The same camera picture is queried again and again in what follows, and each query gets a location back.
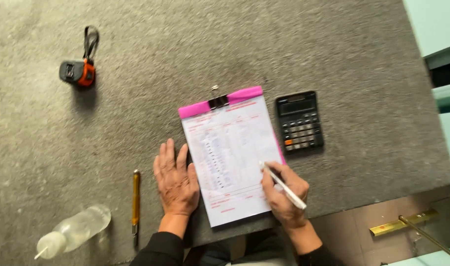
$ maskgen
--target left hand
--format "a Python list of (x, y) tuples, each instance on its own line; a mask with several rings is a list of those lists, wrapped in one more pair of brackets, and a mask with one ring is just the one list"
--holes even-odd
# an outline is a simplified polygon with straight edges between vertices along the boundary
[(174, 159), (174, 140), (161, 144), (153, 163), (158, 190), (163, 203), (164, 216), (189, 217), (197, 209), (199, 186), (194, 164), (186, 167), (187, 144)]

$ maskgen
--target clear plastic bottle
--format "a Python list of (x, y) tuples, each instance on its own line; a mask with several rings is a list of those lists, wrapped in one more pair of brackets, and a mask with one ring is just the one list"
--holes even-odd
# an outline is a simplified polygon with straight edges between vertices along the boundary
[(51, 233), (43, 236), (36, 249), (35, 258), (53, 258), (63, 252), (69, 252), (86, 242), (95, 234), (104, 230), (110, 223), (110, 209), (95, 204), (80, 213), (60, 222)]

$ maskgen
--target paper form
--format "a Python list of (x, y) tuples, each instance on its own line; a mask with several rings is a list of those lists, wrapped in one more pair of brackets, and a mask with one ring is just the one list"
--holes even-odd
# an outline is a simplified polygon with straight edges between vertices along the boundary
[(210, 226), (270, 210), (259, 161), (282, 156), (262, 95), (182, 119)]

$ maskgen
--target pink clipboard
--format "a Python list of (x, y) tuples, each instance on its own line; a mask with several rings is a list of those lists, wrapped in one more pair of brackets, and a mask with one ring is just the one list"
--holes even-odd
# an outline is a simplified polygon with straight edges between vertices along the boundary
[[(226, 97), (228, 99), (228, 104), (234, 105), (261, 95), (263, 95), (263, 89), (261, 88), (261, 86), (256, 86), (251, 88), (240, 89), (238, 91), (228, 94)], [(203, 101), (193, 105), (180, 107), (178, 109), (179, 116), (181, 117), (181, 119), (185, 119), (191, 116), (196, 116), (199, 114), (209, 112), (210, 110), (212, 110), (209, 102), (210, 101)], [(279, 155), (281, 156), (282, 164), (286, 164), (284, 156), (282, 154), (281, 146), (279, 145), (279, 142), (277, 141), (275, 134), (274, 139), (276, 140), (276, 145), (277, 148), (279, 149)]]

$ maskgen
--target calculator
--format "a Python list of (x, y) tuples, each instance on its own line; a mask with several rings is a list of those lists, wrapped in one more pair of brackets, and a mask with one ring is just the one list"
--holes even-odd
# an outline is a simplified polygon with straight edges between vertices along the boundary
[(278, 97), (276, 111), (287, 154), (323, 147), (316, 92), (306, 91)]

